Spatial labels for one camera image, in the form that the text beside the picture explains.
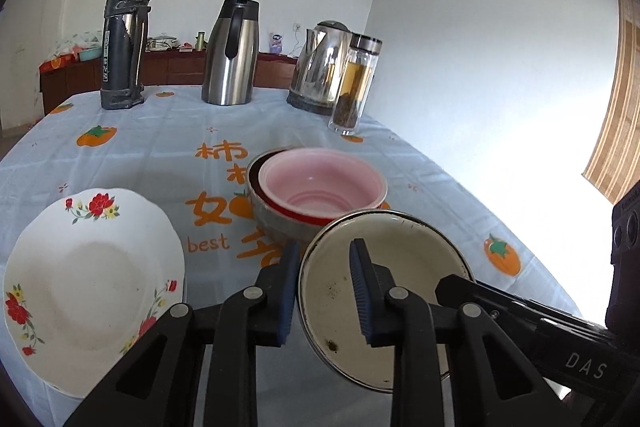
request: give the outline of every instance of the cabinet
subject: cabinet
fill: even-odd
[[[146,52],[143,54],[142,83],[145,86],[201,86],[207,52]],[[258,54],[254,86],[289,89],[296,59]],[[44,114],[80,92],[100,89],[102,59],[76,62],[66,68],[40,75]]]

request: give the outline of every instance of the table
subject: table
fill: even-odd
[[[365,115],[358,136],[347,140],[327,129],[326,117],[287,105],[286,90],[255,89],[252,103],[233,107],[203,103],[196,86],[152,86],[144,95],[146,102],[131,110],[104,111],[98,92],[77,94],[0,162],[0,275],[20,232],[47,205],[86,188],[124,187],[158,204],[171,220],[184,249],[187,302],[194,308],[220,303],[253,283],[261,264],[280,254],[251,218],[242,195],[244,169],[265,150],[319,146],[378,168],[388,181],[388,204],[447,235],[476,279],[578,314],[497,217],[372,118]],[[518,259],[514,277],[509,273]],[[62,425],[77,401],[28,370],[4,321],[0,360],[43,425]],[[286,346],[259,347],[257,360],[261,427],[388,426],[390,396],[360,389],[327,368],[308,345],[297,314]]]

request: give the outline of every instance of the black thermos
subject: black thermos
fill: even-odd
[[[150,0],[107,0],[102,36],[102,87],[104,109],[128,109],[143,103],[140,80],[146,46]]]

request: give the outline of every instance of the glass bottle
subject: glass bottle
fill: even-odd
[[[340,79],[329,129],[344,136],[354,134],[360,123],[369,87],[378,63],[382,41],[354,33]]]

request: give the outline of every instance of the brown curtain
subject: brown curtain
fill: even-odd
[[[640,180],[640,0],[618,0],[618,59],[607,115],[582,175],[611,203]]]

